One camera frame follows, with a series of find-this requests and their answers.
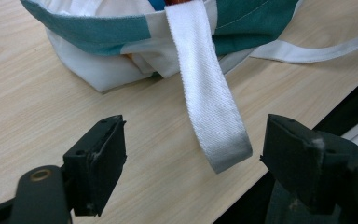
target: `bag handle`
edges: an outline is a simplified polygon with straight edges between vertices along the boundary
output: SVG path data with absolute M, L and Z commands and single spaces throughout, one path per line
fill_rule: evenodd
M 218 174 L 252 156 L 250 140 L 217 61 L 203 2 L 165 7 L 165 12 L 178 53 L 188 114 Z

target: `teal stripe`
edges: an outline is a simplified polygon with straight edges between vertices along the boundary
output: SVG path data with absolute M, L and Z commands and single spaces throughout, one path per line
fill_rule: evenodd
M 79 17 L 52 14 L 39 4 L 21 0 L 49 30 L 88 53 L 118 55 L 124 44 L 150 38 L 145 16 Z
M 250 49 L 277 39 L 292 19 L 297 1 L 216 0 L 216 53 Z

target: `wood grain surface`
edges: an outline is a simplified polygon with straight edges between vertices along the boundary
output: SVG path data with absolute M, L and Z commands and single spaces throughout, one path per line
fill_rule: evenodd
M 320 48 L 358 36 L 358 0 L 306 0 L 281 39 Z M 75 223 L 211 223 L 266 171 L 267 115 L 312 128 L 358 85 L 358 51 L 325 63 L 259 59 L 227 75 L 254 156 L 216 175 L 193 133 L 180 76 L 100 94 L 66 69 L 20 1 L 0 1 L 0 203 L 18 179 L 62 155 L 100 119 L 122 114 L 128 159 L 103 215 Z

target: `white webbing strap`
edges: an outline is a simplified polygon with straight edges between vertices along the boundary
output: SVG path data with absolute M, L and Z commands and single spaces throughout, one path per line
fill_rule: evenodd
M 358 37 L 323 49 L 306 49 L 282 40 L 275 40 L 255 49 L 250 57 L 283 63 L 317 63 L 335 59 L 358 50 Z
M 188 114 L 216 173 L 252 155 L 249 137 L 219 67 L 202 1 L 166 7 Z

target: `bag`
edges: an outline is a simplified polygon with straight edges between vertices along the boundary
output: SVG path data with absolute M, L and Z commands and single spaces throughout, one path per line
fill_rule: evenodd
M 21 2 L 47 27 L 61 61 L 97 91 L 180 71 L 195 134 L 217 173 L 252 155 L 223 72 L 248 56 L 311 63 L 358 49 L 358 40 L 316 51 L 276 40 L 299 0 L 194 0 L 165 10 L 159 0 Z

